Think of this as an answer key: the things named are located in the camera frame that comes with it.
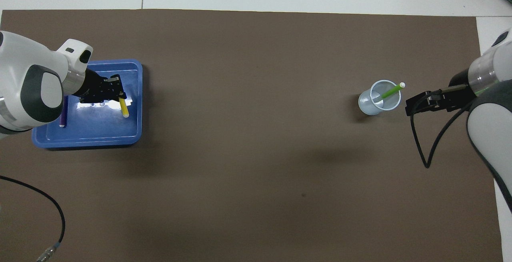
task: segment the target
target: cable connector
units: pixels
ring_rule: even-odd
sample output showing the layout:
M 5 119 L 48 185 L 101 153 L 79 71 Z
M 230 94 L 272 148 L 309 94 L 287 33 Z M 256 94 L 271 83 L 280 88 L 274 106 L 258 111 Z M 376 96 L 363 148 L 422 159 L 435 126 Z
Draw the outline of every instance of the cable connector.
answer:
M 60 243 L 57 242 L 57 243 L 55 243 L 55 245 L 46 249 L 46 251 L 43 254 L 41 254 L 41 256 L 39 256 L 39 258 L 37 259 L 36 262 L 46 262 L 46 261 L 50 260 L 53 253 L 55 253 L 55 251 L 57 250 L 57 247 L 59 247 L 59 245 L 60 245 Z

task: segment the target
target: purple marker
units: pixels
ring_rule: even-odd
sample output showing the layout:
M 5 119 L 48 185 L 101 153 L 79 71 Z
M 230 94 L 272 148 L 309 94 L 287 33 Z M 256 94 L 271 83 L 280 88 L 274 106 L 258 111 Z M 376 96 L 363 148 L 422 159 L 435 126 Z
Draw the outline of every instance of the purple marker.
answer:
M 62 114 L 60 114 L 59 127 L 66 127 L 68 123 L 68 97 L 62 99 Z

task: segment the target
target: yellow marker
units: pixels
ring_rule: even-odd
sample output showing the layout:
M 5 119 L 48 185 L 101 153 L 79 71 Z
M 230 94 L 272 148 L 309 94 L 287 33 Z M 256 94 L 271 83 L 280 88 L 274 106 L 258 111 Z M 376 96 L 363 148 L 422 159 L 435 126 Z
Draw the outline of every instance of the yellow marker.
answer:
M 128 107 L 126 107 L 126 102 L 123 98 L 119 98 L 119 103 L 121 104 L 121 112 L 123 113 L 123 117 L 128 118 L 130 113 L 128 112 Z

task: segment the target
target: pen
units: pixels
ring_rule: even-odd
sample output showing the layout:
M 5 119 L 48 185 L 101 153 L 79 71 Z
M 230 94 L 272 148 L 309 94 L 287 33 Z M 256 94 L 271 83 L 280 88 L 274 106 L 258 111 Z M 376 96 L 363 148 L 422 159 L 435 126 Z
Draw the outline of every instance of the pen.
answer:
M 59 127 L 66 127 L 68 123 L 68 97 L 62 99 L 62 113 L 60 114 Z
M 121 104 L 121 113 L 123 113 L 123 117 L 128 118 L 130 113 L 128 112 L 128 107 L 126 107 L 126 101 L 123 98 L 119 98 L 119 103 Z

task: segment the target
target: marker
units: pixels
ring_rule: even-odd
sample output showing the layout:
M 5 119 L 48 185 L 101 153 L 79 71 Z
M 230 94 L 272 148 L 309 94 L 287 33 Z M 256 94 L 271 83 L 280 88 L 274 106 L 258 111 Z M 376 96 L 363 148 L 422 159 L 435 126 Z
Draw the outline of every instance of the marker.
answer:
M 128 107 L 126 107 L 126 102 L 123 98 L 119 98 L 119 103 L 121 104 L 121 113 L 123 113 L 123 117 L 128 118 L 130 113 L 128 112 Z
M 377 103 L 380 100 L 384 100 L 384 99 L 388 98 L 389 96 L 391 96 L 391 95 L 397 93 L 398 91 L 402 90 L 402 88 L 404 88 L 405 86 L 406 86 L 406 84 L 404 82 L 400 82 L 400 84 L 398 84 L 395 87 L 391 88 L 386 93 L 373 98 L 373 102 Z
M 62 99 L 62 113 L 60 114 L 59 127 L 65 128 L 68 123 L 68 97 Z

